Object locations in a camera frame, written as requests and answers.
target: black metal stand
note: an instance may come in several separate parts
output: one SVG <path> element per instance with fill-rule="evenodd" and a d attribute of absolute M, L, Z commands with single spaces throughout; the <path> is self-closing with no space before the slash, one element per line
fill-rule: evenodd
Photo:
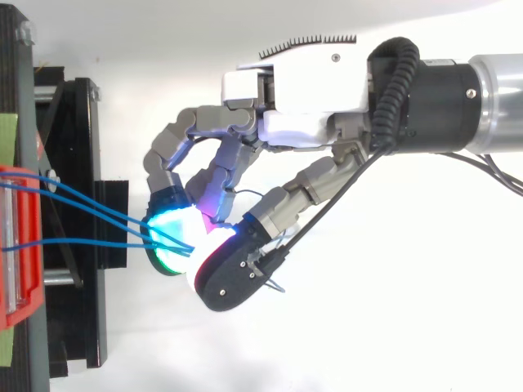
<path fill-rule="evenodd" d="M 45 92 L 56 87 L 50 99 L 42 94 L 36 104 L 38 129 L 47 153 L 47 159 L 44 155 L 40 159 L 41 174 L 52 169 L 64 184 L 127 214 L 128 182 L 101 180 L 96 85 L 87 78 L 66 82 L 63 68 L 35 72 L 37 97 L 39 89 Z M 127 233 L 103 220 L 50 201 L 42 201 L 42 228 L 44 237 L 127 241 Z M 46 271 L 67 269 L 73 283 L 46 286 L 51 377 L 67 376 L 66 361 L 70 359 L 86 359 L 88 368 L 100 367 L 107 359 L 104 269 L 125 267 L 126 250 L 47 246 L 43 259 Z"/>
<path fill-rule="evenodd" d="M 0 4 L 0 113 L 18 114 L 15 165 L 45 176 L 54 169 L 62 182 L 127 213 L 128 182 L 101 180 L 96 86 L 87 78 L 66 82 L 63 68 L 33 69 L 32 45 L 27 19 Z M 35 84 L 53 87 L 36 110 Z M 37 149 L 38 134 L 45 150 Z M 42 231 L 44 238 L 127 241 L 122 230 L 44 198 Z M 125 267 L 125 249 L 45 246 L 43 255 L 46 272 L 65 271 L 67 279 L 46 286 L 46 304 L 15 326 L 11 367 L 0 367 L 2 392 L 48 392 L 50 376 L 67 376 L 67 360 L 98 368 L 107 359 L 105 269 Z"/>

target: blue light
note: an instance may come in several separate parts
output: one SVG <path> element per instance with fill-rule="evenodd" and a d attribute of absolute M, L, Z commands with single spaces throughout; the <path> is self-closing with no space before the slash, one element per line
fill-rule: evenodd
<path fill-rule="evenodd" d="M 151 227 L 162 230 L 164 233 L 181 240 L 188 245 L 197 247 L 199 242 L 207 235 L 202 213 L 196 207 L 188 207 L 177 210 L 169 210 L 153 216 L 147 222 Z M 169 247 L 177 246 L 173 241 L 150 231 L 154 241 Z M 184 274 L 190 265 L 190 259 L 177 255 L 166 249 L 155 249 L 154 253 L 160 263 L 173 273 Z"/>

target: red container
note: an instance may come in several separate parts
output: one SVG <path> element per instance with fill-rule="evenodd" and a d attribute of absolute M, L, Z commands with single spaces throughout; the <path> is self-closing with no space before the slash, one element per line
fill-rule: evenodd
<path fill-rule="evenodd" d="M 34 174 L 19 167 L 0 172 Z M 38 180 L 0 176 L 0 183 L 40 188 Z M 0 187 L 0 247 L 42 239 L 40 195 Z M 0 330 L 28 318 L 43 304 L 42 247 L 0 252 Z"/>

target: white wall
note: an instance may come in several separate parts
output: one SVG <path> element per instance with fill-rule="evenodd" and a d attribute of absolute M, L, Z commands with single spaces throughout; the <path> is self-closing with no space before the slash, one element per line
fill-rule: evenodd
<path fill-rule="evenodd" d="M 523 52 L 518 1 L 15 4 L 38 26 L 37 63 L 101 86 L 103 176 L 131 180 L 136 217 L 154 136 L 181 109 L 217 104 L 221 75 L 265 46 L 358 33 L 369 51 L 407 36 L 423 58 Z M 216 147 L 191 153 L 185 180 Z M 242 188 L 267 191 L 317 156 L 263 154 Z M 523 176 L 523 154 L 497 158 Z M 256 200 L 239 197 L 233 219 Z M 89 371 L 73 363 L 52 390 L 522 390 L 523 262 L 512 245 L 522 221 L 521 200 L 474 168 L 384 158 L 293 249 L 275 274 L 285 295 L 262 290 L 214 314 L 183 278 L 130 251 L 127 269 L 107 273 L 109 360 Z"/>

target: blue cable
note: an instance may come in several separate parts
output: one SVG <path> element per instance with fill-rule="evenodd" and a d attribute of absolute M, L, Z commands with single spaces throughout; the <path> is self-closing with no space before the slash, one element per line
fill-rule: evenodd
<path fill-rule="evenodd" d="M 88 206 L 84 206 L 81 203 L 75 202 L 74 200 L 70 200 L 68 198 L 64 198 L 62 196 L 59 196 L 57 194 L 54 194 L 54 193 L 46 191 L 46 190 L 30 188 L 30 187 L 27 187 L 27 186 L 10 185 L 10 184 L 2 184 L 2 183 L 0 183 L 0 187 L 8 188 L 8 189 L 21 190 L 21 191 L 24 191 L 24 192 L 30 192 L 30 193 L 35 193 L 35 194 L 41 194 L 43 196 L 48 196 L 49 198 L 54 198 L 55 200 L 58 200 L 58 201 L 63 202 L 65 204 L 69 204 L 70 206 L 79 208 L 79 209 L 81 209 L 81 210 L 83 210 L 85 212 L 89 212 L 90 214 L 92 214 L 94 216 L 97 216 L 97 217 L 103 219 L 104 221 L 108 221 L 109 223 L 115 225 L 116 227 L 119 227 L 120 229 L 123 229 L 123 230 L 127 231 L 128 233 L 134 234 L 137 237 L 144 239 L 145 241 L 151 242 L 153 246 L 163 247 L 162 243 L 157 243 L 157 242 L 153 241 L 153 239 L 151 237 L 148 237 L 148 236 L 146 236 L 144 234 L 138 233 L 137 231 L 127 227 L 126 225 L 122 225 L 117 220 L 115 220 L 115 219 L 113 219 L 113 218 L 111 218 L 111 217 L 109 217 L 109 216 L 107 216 L 107 215 L 105 215 L 105 214 L 103 214 L 103 213 L 93 209 L 93 208 L 90 208 Z"/>
<path fill-rule="evenodd" d="M 19 178 L 33 178 L 33 179 L 36 179 L 36 180 L 40 180 L 42 182 L 46 182 L 48 184 L 53 184 L 56 187 L 58 187 L 60 189 L 63 189 L 66 192 L 69 192 L 70 194 L 73 194 L 77 198 L 82 199 L 84 202 L 89 203 L 92 206 L 95 206 L 95 207 L 101 209 L 103 212 L 106 212 L 106 213 L 108 213 L 110 215 L 116 216 L 116 217 L 118 217 L 120 219 L 123 219 L 125 221 L 130 221 L 132 223 L 135 223 L 137 225 L 145 227 L 149 231 L 151 231 L 151 230 L 155 231 L 156 233 L 160 234 L 162 237 L 165 237 L 165 238 L 173 241 L 174 243 L 177 243 L 178 245 L 180 245 L 182 247 L 187 247 L 190 250 L 194 249 L 194 247 L 192 247 L 191 245 L 187 245 L 186 243 L 183 243 L 179 239 L 175 239 L 175 238 L 171 237 L 170 235 L 164 233 L 162 230 L 156 229 L 155 227 L 151 227 L 151 226 L 147 225 L 145 222 L 142 222 L 141 220 L 134 219 L 134 218 L 132 218 L 130 216 L 127 216 L 127 215 L 125 215 L 125 214 L 123 214 L 121 212 L 118 212 L 118 211 L 116 211 L 116 210 L 114 210 L 112 208 L 104 206 L 103 204 L 100 204 L 96 200 L 93 200 L 92 198 L 89 198 L 85 194 L 82 194 L 82 193 L 78 192 L 77 190 L 71 188 L 68 185 L 62 184 L 61 182 L 52 180 L 52 179 L 47 178 L 47 177 L 38 176 L 38 175 L 35 175 L 35 174 L 18 173 L 18 172 L 15 172 L 15 171 L 0 171 L 0 177 L 2 177 L 2 176 L 19 177 Z"/>
<path fill-rule="evenodd" d="M 112 243 L 109 241 L 98 241 L 95 239 L 87 239 L 87 238 L 48 238 L 48 239 L 42 239 L 39 241 L 33 241 L 31 243 L 22 243 L 21 245 L 16 245 L 15 247 L 3 247 L 3 252 L 13 252 L 13 251 L 19 251 L 20 249 L 25 249 L 27 247 L 36 247 L 38 245 L 51 245 L 51 244 L 57 244 L 57 243 L 72 243 L 72 244 L 80 244 L 80 245 L 93 245 L 96 247 L 138 247 L 142 249 L 156 249 L 156 245 L 144 245 L 141 243 Z M 162 248 L 167 249 L 169 251 L 176 252 L 178 250 L 185 251 L 183 248 L 179 247 L 166 247 L 165 245 L 162 246 Z"/>

